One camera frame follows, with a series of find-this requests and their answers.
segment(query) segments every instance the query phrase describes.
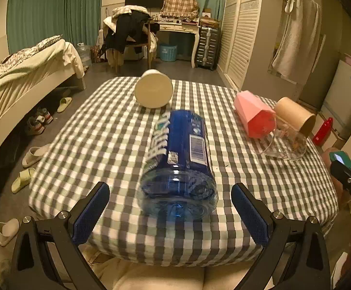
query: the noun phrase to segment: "table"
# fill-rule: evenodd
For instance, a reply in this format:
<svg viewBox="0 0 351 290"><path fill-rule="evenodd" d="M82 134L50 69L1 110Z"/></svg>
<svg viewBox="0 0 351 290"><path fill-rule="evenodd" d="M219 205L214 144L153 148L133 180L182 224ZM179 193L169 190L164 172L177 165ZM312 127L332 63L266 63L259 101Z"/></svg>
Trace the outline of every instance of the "table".
<svg viewBox="0 0 351 290"><path fill-rule="evenodd" d="M168 32L181 32L194 34L194 46L192 51L192 68L195 68L195 54L197 53L198 42L199 42L199 26L196 25L185 25L175 23L158 23L159 30Z"/></svg>
<svg viewBox="0 0 351 290"><path fill-rule="evenodd" d="M68 120L30 184L29 206L36 213L50 218L70 210L98 181L104 181L110 186L110 202L89 242L126 260L163 266L221 265L257 256L260 248L231 204L231 186L237 182L243 182L271 211L301 220L315 215L324 232L331 228L337 197L310 139L299 161L257 155L233 110L234 90L173 81L170 103L152 110L136 102L137 80L108 80ZM137 203L153 124L170 109L194 110L206 121L219 201L215 212L202 220L157 221L142 215Z"/></svg>

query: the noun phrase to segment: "blue gripper pad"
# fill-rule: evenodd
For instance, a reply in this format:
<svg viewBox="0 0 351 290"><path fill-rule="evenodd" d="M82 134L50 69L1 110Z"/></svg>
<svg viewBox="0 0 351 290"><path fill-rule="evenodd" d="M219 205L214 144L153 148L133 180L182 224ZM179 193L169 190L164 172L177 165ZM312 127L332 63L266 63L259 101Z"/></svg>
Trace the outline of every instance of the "blue gripper pad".
<svg viewBox="0 0 351 290"><path fill-rule="evenodd" d="M236 184L232 187L231 198L253 241L262 247L266 247L269 241L267 224L245 193Z"/></svg>
<svg viewBox="0 0 351 290"><path fill-rule="evenodd" d="M75 245L87 242L109 200L110 188L103 183L74 223L72 241Z"/></svg>

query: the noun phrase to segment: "qr code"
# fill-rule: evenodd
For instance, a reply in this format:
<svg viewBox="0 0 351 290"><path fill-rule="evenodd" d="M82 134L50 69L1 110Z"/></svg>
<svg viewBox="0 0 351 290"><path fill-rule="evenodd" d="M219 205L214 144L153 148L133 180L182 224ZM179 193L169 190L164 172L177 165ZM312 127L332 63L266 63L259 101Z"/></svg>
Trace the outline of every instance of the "qr code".
<svg viewBox="0 0 351 290"><path fill-rule="evenodd" d="M169 152L167 156L167 163L169 164L178 164L178 153L177 152Z"/></svg>

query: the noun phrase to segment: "red bottle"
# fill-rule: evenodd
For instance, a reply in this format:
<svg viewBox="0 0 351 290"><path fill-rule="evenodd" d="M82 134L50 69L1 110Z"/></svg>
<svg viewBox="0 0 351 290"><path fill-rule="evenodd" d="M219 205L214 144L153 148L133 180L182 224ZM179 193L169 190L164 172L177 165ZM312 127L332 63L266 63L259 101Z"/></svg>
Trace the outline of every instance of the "red bottle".
<svg viewBox="0 0 351 290"><path fill-rule="evenodd" d="M312 139L315 145L321 146L323 144L326 136L331 132L332 121L332 118L329 118L328 120L324 121L324 123Z"/></svg>

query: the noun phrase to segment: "white desk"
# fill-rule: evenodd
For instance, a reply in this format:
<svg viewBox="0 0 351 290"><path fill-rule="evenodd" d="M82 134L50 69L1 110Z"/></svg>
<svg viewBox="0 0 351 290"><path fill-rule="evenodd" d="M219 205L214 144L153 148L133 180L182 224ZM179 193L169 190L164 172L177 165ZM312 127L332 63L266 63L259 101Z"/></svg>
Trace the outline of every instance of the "white desk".
<svg viewBox="0 0 351 290"><path fill-rule="evenodd" d="M181 32L194 34L194 46L192 52L192 67L195 67L195 54L197 53L197 47L199 42L199 26L194 25L181 25L172 23L158 23L159 30L167 32Z"/></svg>

